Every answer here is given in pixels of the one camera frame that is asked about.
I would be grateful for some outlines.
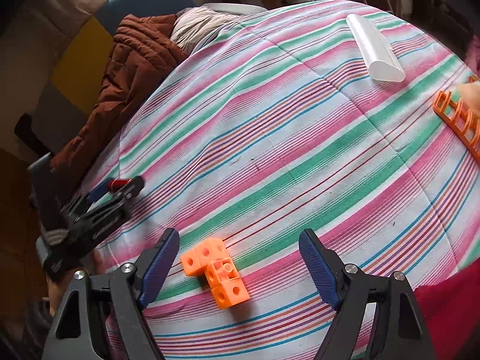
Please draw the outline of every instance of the hand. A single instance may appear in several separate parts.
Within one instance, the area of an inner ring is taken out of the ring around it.
[[[92,257],[95,264],[95,273],[97,275],[104,274],[105,269],[102,267],[103,260],[97,249],[93,249]],[[46,285],[49,291],[50,315],[52,317],[54,317],[55,313],[57,312],[60,302],[62,301],[63,294],[65,293],[68,285],[70,284],[71,278],[74,276],[74,273],[79,269],[85,270],[85,268],[81,266],[71,269],[65,273],[65,276],[63,276],[62,281],[59,283],[53,282],[48,276],[46,277]]]

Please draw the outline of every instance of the person's finger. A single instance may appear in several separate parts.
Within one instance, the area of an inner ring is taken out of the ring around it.
[[[100,254],[100,252],[97,250],[97,249],[93,249],[92,250],[92,258],[93,258],[93,262],[95,264],[95,270],[96,270],[96,274],[97,275],[102,275],[105,273],[105,267],[104,267],[104,264],[103,264],[103,258]]]

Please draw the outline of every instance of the blue cushion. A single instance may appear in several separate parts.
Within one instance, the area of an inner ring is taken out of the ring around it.
[[[120,21],[129,14],[137,17],[170,15],[196,7],[193,0],[108,0],[96,13],[100,24],[114,35]]]

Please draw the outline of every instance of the orange block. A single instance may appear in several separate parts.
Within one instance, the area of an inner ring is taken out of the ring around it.
[[[229,257],[229,254],[223,241],[219,238],[207,238],[180,256],[180,262],[186,276],[200,276],[208,263],[226,257]]]
[[[216,259],[208,263],[205,269],[205,276],[207,277],[210,288],[218,287],[222,281],[240,277],[230,257]]]
[[[212,295],[219,309],[226,309],[250,299],[240,278],[222,281],[219,286],[212,288]]]

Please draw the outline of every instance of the yellow panel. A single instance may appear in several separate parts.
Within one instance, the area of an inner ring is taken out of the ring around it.
[[[53,69],[53,84],[86,115],[97,102],[112,46],[112,36],[92,16]]]

